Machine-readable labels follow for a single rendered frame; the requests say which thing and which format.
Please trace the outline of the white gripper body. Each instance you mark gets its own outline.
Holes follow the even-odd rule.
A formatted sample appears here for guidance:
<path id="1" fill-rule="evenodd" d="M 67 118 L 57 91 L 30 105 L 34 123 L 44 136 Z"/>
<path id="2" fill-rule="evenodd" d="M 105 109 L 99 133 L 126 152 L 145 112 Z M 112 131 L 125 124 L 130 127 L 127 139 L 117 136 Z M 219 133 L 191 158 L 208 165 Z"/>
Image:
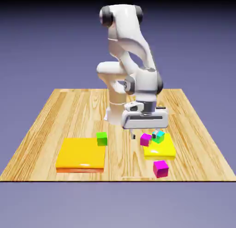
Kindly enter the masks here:
<path id="1" fill-rule="evenodd" d="M 159 129 L 168 126 L 168 110 L 156 108 L 154 112 L 143 114 L 138 111 L 123 111 L 121 118 L 123 129 Z"/>

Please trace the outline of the small cyan cube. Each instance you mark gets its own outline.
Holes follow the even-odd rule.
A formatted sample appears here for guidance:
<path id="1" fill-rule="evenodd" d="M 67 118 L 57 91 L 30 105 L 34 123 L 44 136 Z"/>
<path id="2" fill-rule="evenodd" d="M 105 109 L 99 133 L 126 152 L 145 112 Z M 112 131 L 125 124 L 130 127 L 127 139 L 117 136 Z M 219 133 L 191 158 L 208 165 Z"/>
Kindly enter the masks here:
<path id="1" fill-rule="evenodd" d="M 165 133 L 163 131 L 159 131 L 157 134 L 156 138 L 152 138 L 152 140 L 156 143 L 161 143 L 162 141 L 164 141 L 165 138 Z"/>

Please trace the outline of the small magenta cube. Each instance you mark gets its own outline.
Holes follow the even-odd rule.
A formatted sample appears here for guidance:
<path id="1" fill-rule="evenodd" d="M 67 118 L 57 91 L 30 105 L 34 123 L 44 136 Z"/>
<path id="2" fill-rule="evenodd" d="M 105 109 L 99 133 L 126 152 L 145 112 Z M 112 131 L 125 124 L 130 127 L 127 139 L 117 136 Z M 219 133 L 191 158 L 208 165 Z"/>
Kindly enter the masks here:
<path id="1" fill-rule="evenodd" d="M 156 178 L 167 177 L 169 172 L 169 166 L 164 160 L 153 162 L 153 172 Z"/>
<path id="2" fill-rule="evenodd" d="M 140 137 L 140 145 L 148 147 L 152 140 L 152 135 L 143 133 Z"/>

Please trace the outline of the small green cube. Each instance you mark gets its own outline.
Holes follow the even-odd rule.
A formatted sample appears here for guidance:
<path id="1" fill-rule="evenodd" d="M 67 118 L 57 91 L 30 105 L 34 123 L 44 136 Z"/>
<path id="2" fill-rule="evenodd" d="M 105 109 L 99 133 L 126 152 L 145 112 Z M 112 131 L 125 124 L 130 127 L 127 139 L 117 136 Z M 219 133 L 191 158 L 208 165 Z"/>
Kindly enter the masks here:
<path id="1" fill-rule="evenodd" d="M 98 146 L 107 146 L 107 133 L 106 132 L 97 132 L 97 145 Z"/>

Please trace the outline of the large yellow box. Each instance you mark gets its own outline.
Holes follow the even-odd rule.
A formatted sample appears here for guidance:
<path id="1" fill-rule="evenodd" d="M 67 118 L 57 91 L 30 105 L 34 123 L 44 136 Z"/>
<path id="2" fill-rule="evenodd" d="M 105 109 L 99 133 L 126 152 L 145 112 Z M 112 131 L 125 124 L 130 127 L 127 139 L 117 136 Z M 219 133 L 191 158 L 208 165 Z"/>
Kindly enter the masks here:
<path id="1" fill-rule="evenodd" d="M 174 160 L 176 157 L 176 149 L 169 133 L 164 134 L 164 140 L 160 143 L 152 139 L 148 147 L 143 146 L 143 152 L 146 160 Z"/>

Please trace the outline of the large orange box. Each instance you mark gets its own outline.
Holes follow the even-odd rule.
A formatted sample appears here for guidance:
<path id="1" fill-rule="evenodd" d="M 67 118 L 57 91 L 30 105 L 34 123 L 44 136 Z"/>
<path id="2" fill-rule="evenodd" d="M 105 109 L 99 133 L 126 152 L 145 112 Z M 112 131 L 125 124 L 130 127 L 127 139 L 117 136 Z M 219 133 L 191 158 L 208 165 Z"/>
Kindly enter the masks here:
<path id="1" fill-rule="evenodd" d="M 56 160 L 58 173 L 102 173 L 106 146 L 96 138 L 65 138 Z"/>

